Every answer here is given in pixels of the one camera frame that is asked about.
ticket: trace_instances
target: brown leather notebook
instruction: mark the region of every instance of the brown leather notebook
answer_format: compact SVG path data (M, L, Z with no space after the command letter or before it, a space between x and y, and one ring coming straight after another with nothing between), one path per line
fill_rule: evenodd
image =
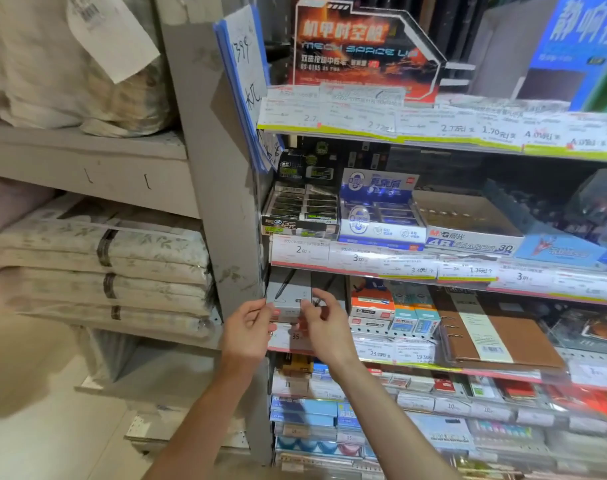
M446 360L456 367L550 372L566 364L533 317L501 295L431 291Z

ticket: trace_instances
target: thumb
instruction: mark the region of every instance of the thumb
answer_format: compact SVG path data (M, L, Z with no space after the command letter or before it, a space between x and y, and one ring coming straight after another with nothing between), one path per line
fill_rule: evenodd
M314 306L307 299L302 299L301 307L308 325L321 320L321 308L319 306Z
M260 309L259 315L255 319L252 328L258 328L259 330L265 330L268 332L268 325L270 324L270 319L272 318L272 314L274 313L274 307L265 305Z

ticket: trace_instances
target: forearm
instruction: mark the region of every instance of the forearm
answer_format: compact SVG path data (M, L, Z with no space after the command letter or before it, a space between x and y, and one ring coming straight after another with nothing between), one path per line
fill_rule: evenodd
M251 378L219 370L210 386L192 405L144 480L212 477L215 458Z
M355 364L337 375L388 480L459 480L363 365Z

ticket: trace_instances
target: floor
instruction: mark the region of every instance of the floor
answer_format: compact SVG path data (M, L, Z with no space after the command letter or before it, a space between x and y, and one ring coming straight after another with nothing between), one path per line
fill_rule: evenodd
M75 392L86 375L67 326L0 317L0 480L144 475L149 460L123 439L134 413L120 399ZM216 477L283 478L274 468L245 462L244 457L219 461Z

